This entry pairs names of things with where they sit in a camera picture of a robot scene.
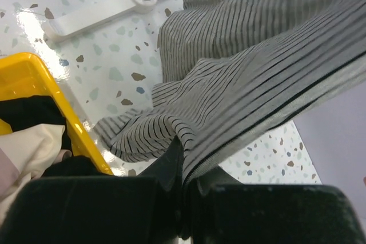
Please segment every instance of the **terrazzo surface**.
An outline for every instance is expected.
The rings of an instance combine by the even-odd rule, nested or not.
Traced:
[[[149,14],[130,13],[62,43],[44,39],[42,22],[97,1],[103,0],[0,0],[0,57],[39,55],[93,138],[103,116],[152,106],[151,89],[162,80],[158,29],[182,9],[182,0],[161,0]],[[151,163],[125,163],[99,148],[116,175],[138,174]],[[293,122],[221,166],[245,183],[320,183]]]

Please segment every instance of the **blue speckle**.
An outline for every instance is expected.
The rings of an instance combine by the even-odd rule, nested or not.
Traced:
[[[69,65],[69,61],[67,61],[66,59],[60,59],[59,64],[65,67]]]
[[[142,87],[137,87],[136,92],[138,92],[139,94],[143,94],[145,90]]]

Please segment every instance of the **brown speckle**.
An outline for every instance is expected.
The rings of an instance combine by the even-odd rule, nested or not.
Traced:
[[[79,55],[79,56],[76,58],[76,62],[84,62],[84,57],[83,57],[83,55]]]
[[[45,17],[47,19],[54,19],[52,12],[48,8],[46,8],[46,10],[45,10]]]
[[[135,80],[135,81],[144,80],[146,78],[146,76],[144,76],[142,74],[138,74],[138,73],[132,73],[131,76],[132,76],[133,80]]]
[[[128,106],[128,105],[132,105],[133,103],[130,100],[125,98],[124,100],[121,101],[121,104],[124,106]]]
[[[129,177],[135,177],[136,176],[136,171],[134,169],[131,169],[128,171],[128,176]]]
[[[171,12],[168,8],[166,8],[166,9],[164,10],[164,12],[165,12],[165,15],[166,15],[167,17],[169,17],[169,16],[172,14],[172,12]]]

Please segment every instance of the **striped fabric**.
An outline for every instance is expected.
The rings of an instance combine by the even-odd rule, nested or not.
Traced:
[[[95,126],[124,161],[177,135],[184,184],[266,131],[366,79],[366,0],[184,0],[160,30],[151,111]]]

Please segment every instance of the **yellow plastic bin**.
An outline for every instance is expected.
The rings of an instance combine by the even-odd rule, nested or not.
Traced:
[[[0,59],[0,101],[32,95],[49,95],[53,98],[66,118],[67,133],[71,139],[74,155],[89,157],[99,171],[112,174],[42,60],[29,53]],[[9,133],[11,133],[10,125],[0,120],[0,135]]]

